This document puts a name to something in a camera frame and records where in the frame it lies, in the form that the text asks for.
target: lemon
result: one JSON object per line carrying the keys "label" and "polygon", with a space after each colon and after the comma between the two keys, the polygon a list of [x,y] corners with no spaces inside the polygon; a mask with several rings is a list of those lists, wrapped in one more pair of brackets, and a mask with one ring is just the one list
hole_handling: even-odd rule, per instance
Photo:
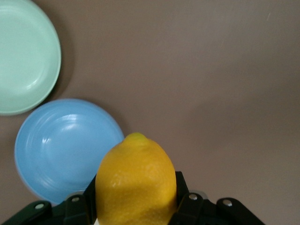
{"label": "lemon", "polygon": [[140,133],[113,147],[96,175],[96,208],[100,225],[167,225],[177,205],[165,151]]}

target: mint green plate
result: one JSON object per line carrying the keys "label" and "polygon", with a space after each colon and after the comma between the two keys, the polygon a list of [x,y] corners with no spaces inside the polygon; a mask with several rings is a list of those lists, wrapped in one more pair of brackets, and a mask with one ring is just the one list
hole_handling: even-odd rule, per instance
{"label": "mint green plate", "polygon": [[30,0],[0,0],[0,115],[40,104],[60,64],[60,42],[47,15]]}

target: plate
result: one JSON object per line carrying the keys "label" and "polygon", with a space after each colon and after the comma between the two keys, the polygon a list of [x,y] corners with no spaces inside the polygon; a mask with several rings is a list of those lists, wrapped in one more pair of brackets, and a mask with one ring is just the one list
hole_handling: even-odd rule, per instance
{"label": "plate", "polygon": [[60,42],[47,15],[29,0],[0,0],[0,115],[40,104],[60,65]]}
{"label": "plate", "polygon": [[86,189],[104,155],[124,139],[102,108],[80,99],[61,99],[34,110],[15,141],[15,163],[26,186],[59,204]]}

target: screw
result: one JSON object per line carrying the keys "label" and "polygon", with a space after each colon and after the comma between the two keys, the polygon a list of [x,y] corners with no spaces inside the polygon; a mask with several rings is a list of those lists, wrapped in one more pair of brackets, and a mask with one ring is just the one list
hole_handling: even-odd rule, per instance
{"label": "screw", "polygon": [[44,207],[44,204],[43,203],[40,203],[40,204],[37,204],[34,208],[36,209],[36,210],[39,210],[39,209],[41,209],[41,208],[43,208]]}
{"label": "screw", "polygon": [[188,197],[192,200],[197,200],[198,199],[197,195],[195,195],[195,194],[190,194]]}
{"label": "screw", "polygon": [[223,200],[223,204],[226,205],[226,206],[228,206],[228,207],[230,207],[230,206],[233,205],[233,203],[230,200],[228,200],[228,199],[224,199]]}
{"label": "screw", "polygon": [[79,197],[74,197],[74,198],[72,198],[71,201],[72,201],[73,203],[75,203],[75,202],[79,201]]}
{"label": "screw", "polygon": [[208,199],[207,194],[205,194],[203,191],[199,191],[199,190],[190,190],[190,193],[198,194],[198,195],[201,196],[201,198],[203,198],[203,199]]}

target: blue plate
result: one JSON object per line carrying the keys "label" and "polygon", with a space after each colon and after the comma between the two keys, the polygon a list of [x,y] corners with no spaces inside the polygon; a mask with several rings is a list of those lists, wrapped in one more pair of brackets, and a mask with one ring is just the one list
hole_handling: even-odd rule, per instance
{"label": "blue plate", "polygon": [[22,124],[15,163],[33,193],[58,204],[84,191],[104,155],[123,139],[118,124],[100,107],[79,99],[56,100]]}

